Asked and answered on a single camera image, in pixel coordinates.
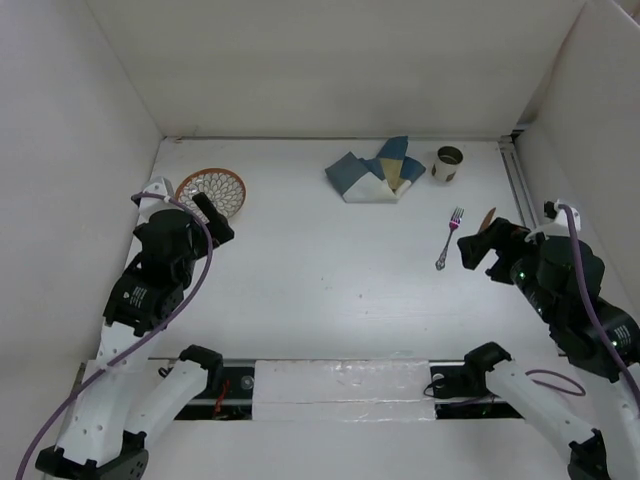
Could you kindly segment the brown wooden knife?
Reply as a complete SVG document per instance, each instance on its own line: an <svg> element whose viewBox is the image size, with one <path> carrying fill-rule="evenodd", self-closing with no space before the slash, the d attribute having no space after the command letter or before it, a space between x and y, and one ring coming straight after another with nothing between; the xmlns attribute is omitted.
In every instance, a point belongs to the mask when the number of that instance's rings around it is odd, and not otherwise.
<svg viewBox="0 0 640 480"><path fill-rule="evenodd" d="M491 224L491 222L493 220L495 212L496 212L496 208L493 207L486 213L484 219L482 220L482 222L480 224L478 232L482 232L482 231L484 231L485 229L487 229L490 226L490 224Z"/></svg>

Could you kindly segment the orange rimmed patterned bowl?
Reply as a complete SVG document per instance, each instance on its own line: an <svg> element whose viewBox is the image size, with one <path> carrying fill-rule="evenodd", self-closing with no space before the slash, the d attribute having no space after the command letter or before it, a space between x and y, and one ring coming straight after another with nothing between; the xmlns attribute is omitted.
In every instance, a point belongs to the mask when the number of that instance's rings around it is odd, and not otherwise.
<svg viewBox="0 0 640 480"><path fill-rule="evenodd" d="M223 168L207 168L192 173L178 187L175 198L187 205L198 217L208 219L192 200L198 193L204 193L216 210L231 219L246 200L246 187L242 179L233 171Z"/></svg>

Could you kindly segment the white brown cup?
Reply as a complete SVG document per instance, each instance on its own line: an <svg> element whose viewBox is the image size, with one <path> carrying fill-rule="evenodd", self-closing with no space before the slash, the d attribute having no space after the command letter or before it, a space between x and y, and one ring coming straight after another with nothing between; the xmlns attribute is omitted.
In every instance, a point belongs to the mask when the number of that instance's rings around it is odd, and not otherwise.
<svg viewBox="0 0 640 480"><path fill-rule="evenodd" d="M436 152L431 168L432 177L441 183L450 183L464 160L461 150L454 146L442 146Z"/></svg>

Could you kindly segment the blue tan white placemat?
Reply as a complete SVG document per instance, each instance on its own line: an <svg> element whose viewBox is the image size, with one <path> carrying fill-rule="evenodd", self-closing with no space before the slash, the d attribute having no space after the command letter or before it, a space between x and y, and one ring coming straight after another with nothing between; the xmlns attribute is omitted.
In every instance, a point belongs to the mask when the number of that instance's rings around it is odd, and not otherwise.
<svg viewBox="0 0 640 480"><path fill-rule="evenodd" d="M397 203L426 172L407 155L407 136L388 139L371 159L348 152L325 169L334 190L346 203Z"/></svg>

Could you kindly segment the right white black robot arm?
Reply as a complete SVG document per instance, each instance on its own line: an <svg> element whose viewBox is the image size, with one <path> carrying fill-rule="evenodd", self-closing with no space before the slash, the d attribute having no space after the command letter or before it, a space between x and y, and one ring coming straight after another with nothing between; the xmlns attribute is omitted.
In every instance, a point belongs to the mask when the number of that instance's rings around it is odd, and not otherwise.
<svg viewBox="0 0 640 480"><path fill-rule="evenodd" d="M636 479L639 326L601 298L602 260L579 239L572 217L563 225L566 234L545 235L497 218L457 245L468 270L496 253L487 276L515 286L547 325L590 394L597 425L571 414L495 342L465 355L462 381L473 393L508 403L556 449L570 478Z"/></svg>

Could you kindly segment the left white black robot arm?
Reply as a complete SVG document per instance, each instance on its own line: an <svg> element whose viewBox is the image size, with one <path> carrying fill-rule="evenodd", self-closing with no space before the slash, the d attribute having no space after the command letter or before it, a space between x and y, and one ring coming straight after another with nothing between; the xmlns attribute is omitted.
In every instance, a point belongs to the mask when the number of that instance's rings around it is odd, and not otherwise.
<svg viewBox="0 0 640 480"><path fill-rule="evenodd" d="M142 249L115 283L104 309L96 370L42 426L47 431L66 410L72 412L56 444L36 454L38 471L58 479L139 479L149 448L187 403L222 387L223 357L205 347L183 350L161 383L131 408L147 361L161 333L186 308L204 280L193 276L198 260L234 232L209 198L193 196L194 213L167 195L143 193L133 201L156 200L158 211L134 230Z"/></svg>

